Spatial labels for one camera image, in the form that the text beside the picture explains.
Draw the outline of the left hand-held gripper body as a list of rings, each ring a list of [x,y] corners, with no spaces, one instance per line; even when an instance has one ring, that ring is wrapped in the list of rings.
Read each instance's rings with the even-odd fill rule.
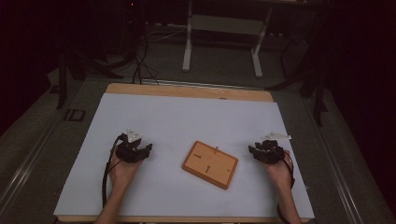
[[[134,156],[139,153],[138,147],[141,144],[143,135],[141,133],[128,129],[126,133],[122,133],[118,139],[120,141],[117,144],[116,156],[124,162],[133,162]]]

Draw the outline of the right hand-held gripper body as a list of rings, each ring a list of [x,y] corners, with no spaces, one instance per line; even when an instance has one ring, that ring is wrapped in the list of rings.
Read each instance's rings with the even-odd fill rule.
[[[284,149],[278,145],[278,140],[290,140],[291,136],[281,133],[269,133],[262,138],[264,163],[275,164],[285,159]]]

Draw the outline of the wooden box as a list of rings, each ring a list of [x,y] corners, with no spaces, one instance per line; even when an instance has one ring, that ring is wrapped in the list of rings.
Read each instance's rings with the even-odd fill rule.
[[[182,169],[221,189],[228,189],[238,159],[217,147],[196,141],[182,163]]]

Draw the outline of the person's right hand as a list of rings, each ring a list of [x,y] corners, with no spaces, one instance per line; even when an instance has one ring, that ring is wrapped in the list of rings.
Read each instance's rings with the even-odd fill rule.
[[[294,183],[293,162],[288,150],[284,151],[285,159],[275,164],[264,164],[264,169],[276,187],[279,195],[291,195]]]

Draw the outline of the person's left hand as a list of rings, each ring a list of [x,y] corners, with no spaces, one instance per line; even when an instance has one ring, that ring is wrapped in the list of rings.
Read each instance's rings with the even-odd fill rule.
[[[112,192],[125,193],[142,163],[142,161],[127,163],[119,159],[116,154],[113,154],[109,169]]]

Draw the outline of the black metal stand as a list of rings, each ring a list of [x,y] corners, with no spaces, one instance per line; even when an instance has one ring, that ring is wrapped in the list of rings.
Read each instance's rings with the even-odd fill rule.
[[[294,69],[291,69],[290,76],[278,84],[266,87],[269,91],[279,91],[296,82],[303,82],[299,89],[301,97],[308,98],[313,92],[315,95],[315,103],[313,116],[316,124],[321,127],[321,112],[325,108],[323,104],[323,94],[325,77],[328,74],[329,66],[326,58],[320,53],[318,43],[311,41],[305,43],[304,55],[297,62]]]
[[[78,50],[61,51],[58,57],[58,84],[51,89],[52,92],[58,94],[57,109],[61,109],[67,99],[67,71],[70,71],[77,79],[83,79],[85,77],[85,72],[82,65],[87,64],[106,77],[121,78],[121,76],[113,73],[112,69],[124,66],[129,61],[129,59],[123,59],[115,63],[102,64],[89,58]]]

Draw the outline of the black floor bracket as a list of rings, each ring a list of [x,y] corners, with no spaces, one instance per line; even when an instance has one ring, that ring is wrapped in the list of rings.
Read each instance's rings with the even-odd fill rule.
[[[64,121],[83,121],[86,116],[85,110],[68,109],[64,115]]]

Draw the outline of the metal floor rail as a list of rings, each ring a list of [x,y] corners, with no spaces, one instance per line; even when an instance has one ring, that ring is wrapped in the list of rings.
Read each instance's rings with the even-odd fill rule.
[[[1,194],[0,206],[8,207],[18,197],[20,191],[25,185],[25,182],[32,173],[41,151],[47,144],[51,133],[57,127],[60,120],[60,117],[55,117],[50,120],[45,126],[43,132],[35,140],[35,143],[33,144],[28,156],[21,163],[17,171],[14,173],[14,176],[12,176],[11,181],[7,184],[6,189]]]
[[[335,185],[339,198],[343,204],[344,210],[346,211],[346,216],[348,217],[349,223],[364,224],[361,213],[355,203],[355,200],[351,195],[351,191],[349,186],[347,185],[346,179],[342,174],[340,166],[332,153],[331,145],[326,138],[324,131],[317,124],[314,118],[314,104],[308,98],[303,98],[302,102],[304,104],[304,109],[307,113],[307,116],[309,117],[310,122],[316,130],[319,142],[323,147],[325,160],[327,162],[329,172],[332,176],[332,182]]]

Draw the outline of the white desk frame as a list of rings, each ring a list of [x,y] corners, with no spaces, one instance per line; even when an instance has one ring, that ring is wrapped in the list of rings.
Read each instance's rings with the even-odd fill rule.
[[[188,1],[188,18],[187,18],[187,38],[182,64],[182,71],[189,72],[191,68],[192,42],[191,34],[193,30],[223,32],[240,35],[255,35],[258,37],[256,45],[250,50],[251,60],[256,78],[262,78],[262,66],[259,52],[262,47],[262,41],[265,38],[269,21],[273,14],[273,8],[268,7],[264,13],[262,21],[235,19],[217,16],[206,16],[194,14],[192,12],[193,0]]]

